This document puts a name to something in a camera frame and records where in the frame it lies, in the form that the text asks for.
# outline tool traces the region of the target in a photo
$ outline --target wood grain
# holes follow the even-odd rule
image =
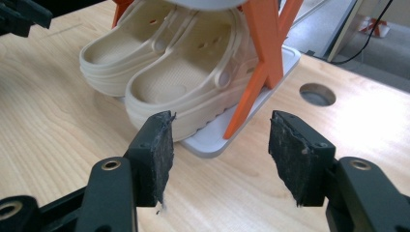
[[[29,194],[44,205],[86,185],[98,160],[122,156],[137,133],[124,105],[83,79],[80,49],[106,33],[115,5],[102,2],[0,38],[0,198]],[[315,106],[299,89],[329,87]],[[200,159],[175,144],[165,209],[138,208],[140,231],[328,231],[325,208],[297,208],[268,154],[272,110],[304,119],[337,157],[379,165],[410,194],[410,96],[303,56],[222,155]]]

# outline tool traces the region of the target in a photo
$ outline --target orange plastic bracket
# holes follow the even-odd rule
[[[273,89],[283,78],[281,47],[303,0],[287,0],[278,14],[278,0],[248,0],[244,10],[259,63],[223,135],[229,139],[247,120],[249,112],[265,85]]]
[[[372,18],[370,20],[370,22],[371,22],[370,25],[368,25],[368,27],[365,27],[364,29],[362,29],[361,32],[371,31],[374,27],[376,27],[374,29],[374,36],[380,37],[381,34],[380,34],[380,26],[379,25],[387,26],[387,21],[380,20],[379,23],[377,23],[377,25],[376,25],[376,21],[377,20],[375,18]]]
[[[115,9],[114,19],[112,21],[112,27],[114,28],[117,25],[118,19],[120,19],[121,15],[123,15],[124,11],[127,7],[133,2],[133,0],[112,0],[117,4],[117,8]]]

